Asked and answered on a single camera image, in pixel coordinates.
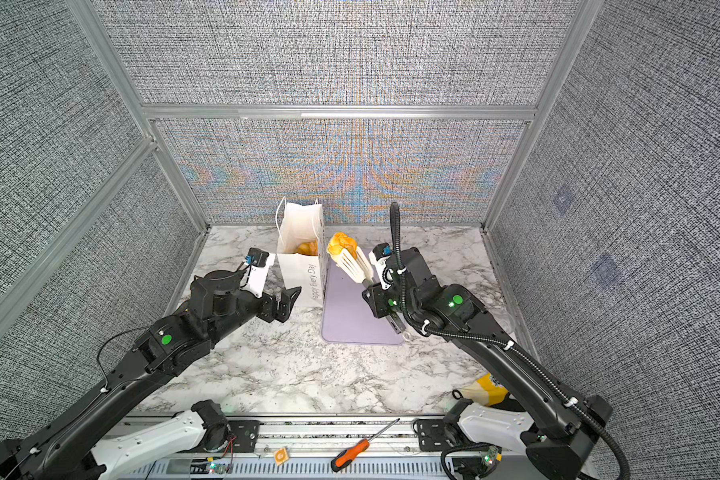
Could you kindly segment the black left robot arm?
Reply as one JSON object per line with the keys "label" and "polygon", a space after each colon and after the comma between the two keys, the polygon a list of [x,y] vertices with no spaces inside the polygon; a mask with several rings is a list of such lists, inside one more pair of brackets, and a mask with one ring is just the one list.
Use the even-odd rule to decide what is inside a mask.
{"label": "black left robot arm", "polygon": [[141,331],[86,395],[36,433],[0,442],[0,477],[102,479],[113,473],[94,447],[134,407],[252,318],[289,319],[301,289],[256,295],[242,287],[245,274],[216,270],[195,278],[189,300]]}

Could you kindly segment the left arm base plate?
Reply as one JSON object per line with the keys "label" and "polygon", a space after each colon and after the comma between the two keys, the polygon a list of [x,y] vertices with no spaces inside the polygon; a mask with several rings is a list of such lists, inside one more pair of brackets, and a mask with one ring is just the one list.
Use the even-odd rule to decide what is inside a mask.
{"label": "left arm base plate", "polygon": [[202,451],[210,453],[253,453],[259,437],[261,422],[258,420],[232,420],[225,425],[212,426],[199,444]]}

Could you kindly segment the white printed paper bag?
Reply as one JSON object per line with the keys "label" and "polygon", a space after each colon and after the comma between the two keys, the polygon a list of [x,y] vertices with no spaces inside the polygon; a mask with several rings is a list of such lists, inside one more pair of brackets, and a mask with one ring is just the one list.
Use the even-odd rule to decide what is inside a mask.
{"label": "white printed paper bag", "polygon": [[[301,205],[283,197],[275,210],[278,231],[277,261],[287,288],[300,286],[296,307],[317,308],[324,304],[326,263],[323,206],[315,201]],[[296,247],[317,240],[318,256],[295,254]]]}

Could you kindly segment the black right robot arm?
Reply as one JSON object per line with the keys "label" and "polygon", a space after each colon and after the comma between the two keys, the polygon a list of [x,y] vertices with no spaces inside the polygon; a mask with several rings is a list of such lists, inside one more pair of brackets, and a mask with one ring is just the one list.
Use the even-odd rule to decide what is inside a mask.
{"label": "black right robot arm", "polygon": [[485,367],[519,403],[531,423],[497,437],[485,427],[470,433],[467,423],[479,417],[479,405],[458,401],[449,415],[473,448],[491,446],[523,450],[548,479],[583,479],[584,465],[603,441],[618,465],[618,478],[628,479],[626,453],[607,432],[611,405],[598,395],[585,397],[558,380],[497,323],[487,307],[466,287],[441,285],[420,251],[401,246],[400,207],[390,206],[391,241],[377,245],[372,256],[384,266],[378,281],[366,282],[362,297],[376,318],[395,315],[423,337],[440,337]]}

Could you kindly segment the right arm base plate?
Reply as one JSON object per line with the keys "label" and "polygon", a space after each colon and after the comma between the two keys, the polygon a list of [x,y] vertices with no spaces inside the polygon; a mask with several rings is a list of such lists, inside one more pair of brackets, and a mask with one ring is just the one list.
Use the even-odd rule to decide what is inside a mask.
{"label": "right arm base plate", "polygon": [[497,454],[502,449],[493,444],[480,447],[469,440],[455,423],[446,422],[442,417],[417,418],[412,423],[419,449],[423,452],[483,452]]}

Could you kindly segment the dark orange triangular pastry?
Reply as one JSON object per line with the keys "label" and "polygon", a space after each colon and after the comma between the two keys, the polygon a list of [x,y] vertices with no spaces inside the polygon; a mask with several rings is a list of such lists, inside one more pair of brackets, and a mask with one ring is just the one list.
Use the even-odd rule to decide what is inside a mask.
{"label": "dark orange triangular pastry", "polygon": [[296,247],[294,253],[303,255],[303,256],[318,256],[319,255],[318,241],[312,240],[312,241],[308,241],[308,242],[303,242]]}

